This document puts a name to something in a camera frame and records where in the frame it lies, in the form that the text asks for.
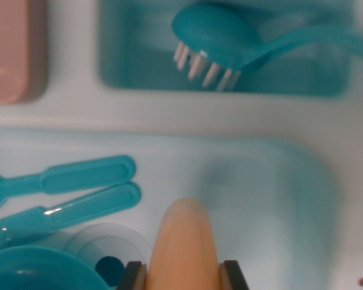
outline teal spoon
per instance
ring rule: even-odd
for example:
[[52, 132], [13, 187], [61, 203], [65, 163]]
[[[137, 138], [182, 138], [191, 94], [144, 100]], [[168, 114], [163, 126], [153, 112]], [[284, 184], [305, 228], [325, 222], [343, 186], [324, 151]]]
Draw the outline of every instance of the teal spoon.
[[0, 176], [0, 206], [7, 198], [44, 192], [48, 195], [123, 184], [136, 173], [128, 156], [55, 166], [37, 175], [4, 179]]
[[35, 207], [0, 219], [0, 249], [48, 237], [55, 231], [134, 207], [137, 185], [126, 183], [74, 199], [52, 208]]
[[256, 71], [295, 48], [315, 42], [337, 45], [363, 57], [363, 36], [339, 27], [307, 27], [263, 43], [257, 30], [234, 9], [219, 4], [195, 4], [181, 10], [172, 22], [181, 40], [174, 55], [182, 70], [192, 58], [190, 80], [212, 63], [203, 81], [207, 88], [226, 71], [217, 91], [233, 90], [242, 71]]

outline toy kitchen sink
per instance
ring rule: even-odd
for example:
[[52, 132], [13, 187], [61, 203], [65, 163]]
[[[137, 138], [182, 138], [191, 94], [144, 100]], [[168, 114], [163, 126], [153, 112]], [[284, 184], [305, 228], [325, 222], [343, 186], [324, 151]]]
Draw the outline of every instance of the toy kitchen sink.
[[[193, 2], [48, 1], [48, 85], [0, 106], [0, 175], [127, 154], [142, 199], [36, 244], [92, 267], [149, 263], [166, 208], [190, 197], [210, 214], [219, 260], [238, 260], [250, 289], [361, 289], [363, 61], [315, 45], [243, 75], [235, 92], [203, 91], [175, 67], [168, 27]], [[273, 2], [232, 1], [264, 11], [252, 15], [267, 38], [278, 24], [363, 30], [363, 1]], [[0, 219], [85, 193], [11, 199]]]

